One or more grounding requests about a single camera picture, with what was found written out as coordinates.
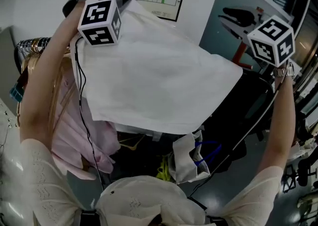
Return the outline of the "white cloth garment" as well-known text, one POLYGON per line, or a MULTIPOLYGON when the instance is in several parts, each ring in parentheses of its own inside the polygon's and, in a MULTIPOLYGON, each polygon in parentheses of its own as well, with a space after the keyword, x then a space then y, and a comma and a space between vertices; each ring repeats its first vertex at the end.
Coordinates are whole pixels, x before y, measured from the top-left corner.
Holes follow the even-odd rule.
POLYGON ((71 56, 83 70, 93 120, 161 133, 196 131, 242 76, 241 67, 200 48, 136 0, 121 14, 117 45, 92 47, 75 36, 71 56))

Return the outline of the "pink garment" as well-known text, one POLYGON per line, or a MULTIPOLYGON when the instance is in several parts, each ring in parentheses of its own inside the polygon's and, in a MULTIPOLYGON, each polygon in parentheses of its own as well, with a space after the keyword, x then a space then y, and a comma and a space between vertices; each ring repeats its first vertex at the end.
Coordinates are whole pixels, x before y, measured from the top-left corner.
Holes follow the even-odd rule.
POLYGON ((49 130, 53 137, 52 155, 81 179, 86 179, 84 162, 111 173, 111 158, 120 149, 112 123, 94 121, 84 97, 79 96, 70 54, 65 54, 55 80, 49 130))

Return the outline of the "row of golden clothes hangers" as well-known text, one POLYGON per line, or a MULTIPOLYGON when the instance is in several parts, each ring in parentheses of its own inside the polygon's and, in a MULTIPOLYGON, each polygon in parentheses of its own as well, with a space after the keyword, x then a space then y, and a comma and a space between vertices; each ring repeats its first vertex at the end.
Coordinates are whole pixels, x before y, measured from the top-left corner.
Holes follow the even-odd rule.
MULTIPOLYGON (((23 60, 22 62, 22 74, 18 78, 17 82, 21 84, 25 90, 27 84, 28 84, 28 78, 34 71, 36 64, 39 60, 39 57, 35 55, 29 55, 26 60, 23 60)), ((70 47, 67 47, 65 54, 64 54, 64 59, 62 60, 62 63, 59 67, 59 72, 58 76, 54 81, 54 87, 53 87, 53 92, 52 92, 52 97, 51 97, 51 109, 50 109, 50 124, 53 124, 54 121, 54 115, 56 112, 56 104, 58 100, 58 95, 60 91, 60 86, 62 82, 62 78, 64 73, 71 67, 71 60, 70 60, 70 47)), ((17 125, 20 126, 20 109, 21 109, 21 103, 17 103, 17 125)))

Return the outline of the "black framed glass door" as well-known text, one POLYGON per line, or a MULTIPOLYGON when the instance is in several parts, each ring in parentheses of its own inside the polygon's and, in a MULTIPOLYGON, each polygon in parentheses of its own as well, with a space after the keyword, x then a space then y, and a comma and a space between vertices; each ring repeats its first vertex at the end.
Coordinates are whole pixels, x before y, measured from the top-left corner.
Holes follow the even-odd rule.
POLYGON ((287 0, 284 10, 293 18, 290 24, 295 32, 296 52, 291 60, 294 67, 301 68, 295 74, 293 89, 294 99, 299 102, 314 72, 314 58, 318 54, 318 0, 287 0))

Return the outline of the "orange metal bracket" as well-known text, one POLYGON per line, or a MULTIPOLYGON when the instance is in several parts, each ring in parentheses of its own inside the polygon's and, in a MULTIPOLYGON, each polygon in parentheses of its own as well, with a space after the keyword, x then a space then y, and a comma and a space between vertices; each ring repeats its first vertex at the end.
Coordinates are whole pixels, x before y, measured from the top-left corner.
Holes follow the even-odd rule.
POLYGON ((241 60, 243 54, 245 53, 246 49, 247 49, 247 45, 243 41, 241 41, 237 51, 235 52, 235 54, 234 54, 234 56, 232 58, 232 62, 235 63, 236 65, 242 67, 242 68, 245 68, 245 69, 248 69, 248 70, 252 70, 253 66, 240 62, 240 60, 241 60))

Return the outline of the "person's right forearm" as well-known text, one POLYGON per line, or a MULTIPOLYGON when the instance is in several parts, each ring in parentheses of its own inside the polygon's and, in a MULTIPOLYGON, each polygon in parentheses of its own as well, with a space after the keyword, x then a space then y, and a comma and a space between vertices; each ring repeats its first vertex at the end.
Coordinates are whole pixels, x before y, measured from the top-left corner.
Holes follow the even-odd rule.
POLYGON ((292 78, 276 77, 275 87, 279 91, 274 100, 269 138, 257 172, 271 166, 284 169, 294 140, 296 113, 292 78))

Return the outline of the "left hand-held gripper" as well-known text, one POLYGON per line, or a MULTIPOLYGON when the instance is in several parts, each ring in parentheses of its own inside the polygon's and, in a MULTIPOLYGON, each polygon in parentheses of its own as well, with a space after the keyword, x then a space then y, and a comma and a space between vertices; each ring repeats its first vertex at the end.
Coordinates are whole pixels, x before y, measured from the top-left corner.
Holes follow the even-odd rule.
POLYGON ((131 0, 68 0, 62 12, 67 17, 79 1, 84 2, 78 31, 91 46, 116 45, 120 40, 121 17, 131 0))

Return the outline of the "silver wristwatch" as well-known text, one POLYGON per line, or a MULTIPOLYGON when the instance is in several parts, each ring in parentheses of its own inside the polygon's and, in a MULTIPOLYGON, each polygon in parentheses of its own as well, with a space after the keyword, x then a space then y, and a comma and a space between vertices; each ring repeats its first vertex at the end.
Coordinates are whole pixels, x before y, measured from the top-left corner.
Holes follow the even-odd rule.
POLYGON ((273 71, 274 77, 287 77, 290 76, 291 78, 294 78, 295 76, 295 70, 294 65, 292 63, 287 63, 285 67, 282 68, 275 68, 273 71))

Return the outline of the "teal plastic clip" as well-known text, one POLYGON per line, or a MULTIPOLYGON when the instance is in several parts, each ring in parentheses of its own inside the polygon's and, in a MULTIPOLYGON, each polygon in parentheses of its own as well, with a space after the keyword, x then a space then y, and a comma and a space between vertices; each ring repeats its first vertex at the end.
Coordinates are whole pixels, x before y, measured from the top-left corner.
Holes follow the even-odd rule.
POLYGON ((24 88, 21 84, 17 82, 9 91, 9 94, 11 98, 16 100, 18 103, 21 103, 24 95, 24 88))

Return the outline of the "black office chair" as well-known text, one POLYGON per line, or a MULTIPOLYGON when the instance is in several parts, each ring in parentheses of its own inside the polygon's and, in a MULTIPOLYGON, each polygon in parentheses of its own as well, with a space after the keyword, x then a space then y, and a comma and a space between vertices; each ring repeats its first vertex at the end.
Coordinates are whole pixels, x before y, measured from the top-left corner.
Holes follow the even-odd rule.
POLYGON ((227 171, 233 161, 246 156, 242 137, 258 120, 273 98, 272 85, 258 73, 243 74, 227 97, 203 123, 203 140, 217 141, 222 149, 209 165, 210 171, 227 171))
POLYGON ((298 168, 295 170, 293 165, 286 166, 282 177, 282 192, 288 193, 290 190, 296 188, 296 183, 300 186, 306 186, 310 176, 317 177, 317 169, 311 172, 311 166, 314 164, 313 159, 301 159, 298 163, 298 168))

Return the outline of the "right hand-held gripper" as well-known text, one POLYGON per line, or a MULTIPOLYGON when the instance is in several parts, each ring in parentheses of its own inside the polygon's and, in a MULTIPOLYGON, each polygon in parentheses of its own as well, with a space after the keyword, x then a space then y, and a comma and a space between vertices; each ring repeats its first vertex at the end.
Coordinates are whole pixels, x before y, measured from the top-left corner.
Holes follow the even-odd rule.
POLYGON ((225 7, 223 12, 225 15, 218 16, 222 26, 235 38, 248 39, 256 59, 279 67, 295 53, 294 30, 282 18, 255 8, 225 7))

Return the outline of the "person's cream knit shirt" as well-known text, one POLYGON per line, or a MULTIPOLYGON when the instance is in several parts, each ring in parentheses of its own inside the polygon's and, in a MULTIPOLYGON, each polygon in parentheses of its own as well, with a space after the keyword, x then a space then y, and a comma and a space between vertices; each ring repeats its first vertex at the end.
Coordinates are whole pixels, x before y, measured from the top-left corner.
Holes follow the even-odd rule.
MULTIPOLYGON (((19 147, 22 187, 41 226, 74 226, 82 204, 56 166, 48 148, 35 139, 19 147)), ((96 203, 99 226, 265 226, 281 187, 283 169, 268 167, 207 222, 205 211, 175 184, 135 176, 110 184, 96 203)))

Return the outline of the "person's left forearm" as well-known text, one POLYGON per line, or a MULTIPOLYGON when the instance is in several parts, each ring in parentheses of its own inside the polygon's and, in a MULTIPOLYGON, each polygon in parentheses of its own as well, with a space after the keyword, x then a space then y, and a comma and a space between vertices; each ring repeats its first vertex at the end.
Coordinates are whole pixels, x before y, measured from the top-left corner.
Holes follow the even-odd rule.
POLYGON ((20 109, 20 140, 35 139, 48 149, 52 146, 49 114, 54 81, 65 51, 78 32, 78 24, 85 6, 79 1, 62 21, 40 56, 35 70, 28 78, 20 109))

